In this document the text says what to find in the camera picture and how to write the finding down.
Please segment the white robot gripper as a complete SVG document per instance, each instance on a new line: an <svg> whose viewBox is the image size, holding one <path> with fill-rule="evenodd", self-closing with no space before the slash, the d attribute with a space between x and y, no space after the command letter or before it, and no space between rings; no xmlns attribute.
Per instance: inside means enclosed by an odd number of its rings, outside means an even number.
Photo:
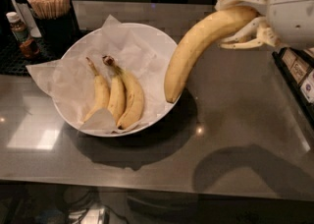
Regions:
<svg viewBox="0 0 314 224"><path fill-rule="evenodd" d="M224 10L242 2L267 4L267 0L217 0L215 9ZM218 45L234 50L276 47L281 43L301 50L314 47L314 0L268 0L267 20L253 19L234 35L221 39Z"/></svg>

